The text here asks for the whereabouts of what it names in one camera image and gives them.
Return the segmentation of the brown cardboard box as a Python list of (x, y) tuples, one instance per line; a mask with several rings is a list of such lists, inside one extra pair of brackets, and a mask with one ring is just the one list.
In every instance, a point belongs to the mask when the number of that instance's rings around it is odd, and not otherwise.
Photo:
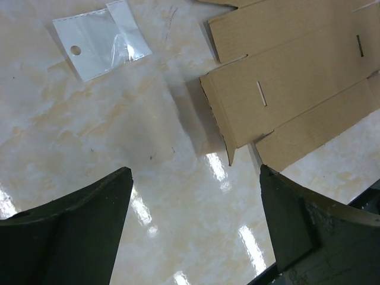
[(221, 67), (201, 86), (229, 160), (254, 143), (284, 170), (379, 109), (378, 1), (224, 1), (209, 21)]

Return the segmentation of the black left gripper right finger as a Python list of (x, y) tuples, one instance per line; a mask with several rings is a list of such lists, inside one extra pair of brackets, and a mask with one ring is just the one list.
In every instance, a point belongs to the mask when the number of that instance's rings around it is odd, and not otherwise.
[(379, 182), (342, 204), (263, 165), (274, 284), (379, 284)]

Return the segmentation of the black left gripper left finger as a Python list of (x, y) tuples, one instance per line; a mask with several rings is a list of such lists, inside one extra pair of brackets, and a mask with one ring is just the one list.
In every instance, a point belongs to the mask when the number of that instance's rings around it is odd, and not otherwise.
[(2, 284), (109, 284), (133, 186), (122, 167), (1, 221)]

